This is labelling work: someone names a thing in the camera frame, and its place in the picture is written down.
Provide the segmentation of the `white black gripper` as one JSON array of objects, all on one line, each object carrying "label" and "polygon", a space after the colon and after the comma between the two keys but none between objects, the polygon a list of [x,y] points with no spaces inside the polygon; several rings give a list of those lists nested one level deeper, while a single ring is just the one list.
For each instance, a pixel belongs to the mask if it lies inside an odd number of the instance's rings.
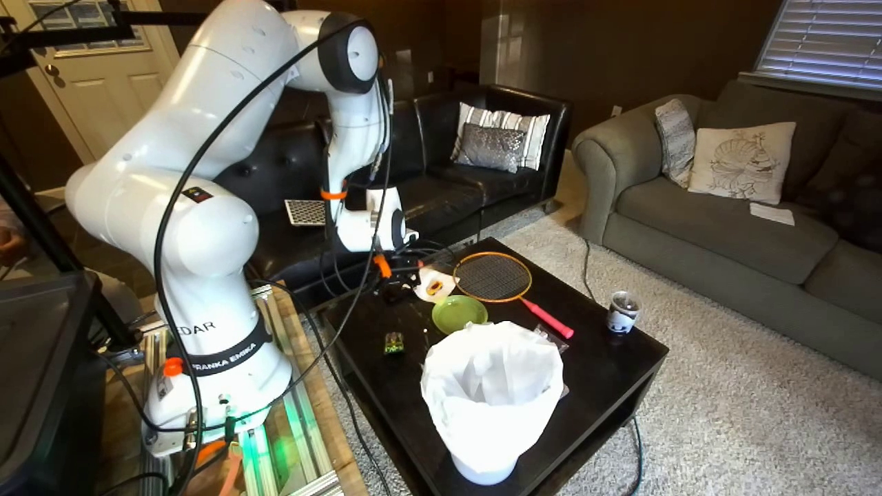
[{"label": "white black gripper", "polygon": [[400,252],[420,238],[409,226],[396,189],[370,189],[365,209],[331,209],[337,238],[349,255]]}]

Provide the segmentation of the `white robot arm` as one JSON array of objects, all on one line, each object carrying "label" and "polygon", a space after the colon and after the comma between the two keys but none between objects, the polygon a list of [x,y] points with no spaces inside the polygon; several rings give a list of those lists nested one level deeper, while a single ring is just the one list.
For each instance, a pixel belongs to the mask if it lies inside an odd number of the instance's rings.
[{"label": "white robot arm", "polygon": [[242,273],[258,238],[256,212],[217,184],[220,172],[256,150],[290,89],[320,92],[331,109],[320,200],[338,244],[349,252],[410,244],[392,189],[373,190],[360,209],[345,204],[345,180],[389,146],[392,103],[378,80],[376,33],[333,12],[220,0],[145,116],[67,184],[74,222],[154,275],[161,314],[181,343],[184,369],[148,390],[145,424],[158,434],[245,420],[293,377]]}]

